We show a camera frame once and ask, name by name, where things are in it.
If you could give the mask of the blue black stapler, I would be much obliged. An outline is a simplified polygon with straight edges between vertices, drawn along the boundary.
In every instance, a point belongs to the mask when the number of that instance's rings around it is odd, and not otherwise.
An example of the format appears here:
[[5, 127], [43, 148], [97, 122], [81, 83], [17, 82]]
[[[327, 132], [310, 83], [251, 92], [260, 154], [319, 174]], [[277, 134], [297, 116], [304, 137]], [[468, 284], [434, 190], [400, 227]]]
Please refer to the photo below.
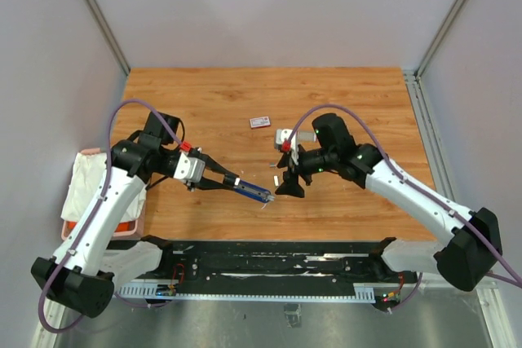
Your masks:
[[248, 183], [240, 178], [236, 180], [233, 190], [240, 195], [263, 204], [270, 203], [275, 199], [274, 195], [268, 189]]

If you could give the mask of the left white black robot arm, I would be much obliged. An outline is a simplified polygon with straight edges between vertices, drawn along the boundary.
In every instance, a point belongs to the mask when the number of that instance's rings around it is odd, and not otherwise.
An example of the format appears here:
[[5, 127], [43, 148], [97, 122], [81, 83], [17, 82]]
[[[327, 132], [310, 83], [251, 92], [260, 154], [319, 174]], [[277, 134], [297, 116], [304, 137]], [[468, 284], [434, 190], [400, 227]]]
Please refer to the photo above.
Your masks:
[[131, 248], [107, 257], [104, 252], [131, 202], [146, 188], [153, 174], [175, 178], [201, 190], [235, 189], [240, 179], [209, 156], [179, 143], [172, 130], [177, 118], [151, 111], [137, 141], [124, 139], [108, 151], [99, 189], [68, 239], [50, 258], [37, 258], [31, 274], [47, 299], [95, 318], [113, 294], [133, 279], [151, 273], [163, 280], [175, 269], [170, 243], [145, 237]]

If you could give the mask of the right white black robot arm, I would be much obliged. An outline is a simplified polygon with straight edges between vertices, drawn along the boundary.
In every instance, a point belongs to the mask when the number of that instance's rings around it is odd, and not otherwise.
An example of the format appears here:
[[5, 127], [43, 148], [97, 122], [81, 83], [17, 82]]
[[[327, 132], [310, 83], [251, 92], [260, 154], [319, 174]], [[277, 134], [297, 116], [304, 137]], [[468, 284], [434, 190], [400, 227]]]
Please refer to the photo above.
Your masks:
[[470, 292], [502, 253], [497, 216], [489, 209], [474, 211], [443, 197], [406, 173], [371, 143], [356, 143], [344, 120], [326, 113], [313, 120], [319, 148], [307, 151], [291, 129], [279, 129], [274, 145], [284, 169], [278, 195], [302, 198], [304, 181], [330, 172], [371, 191], [404, 210], [435, 237], [433, 241], [382, 240], [371, 253], [371, 276], [386, 283], [398, 272], [440, 274], [456, 289]]

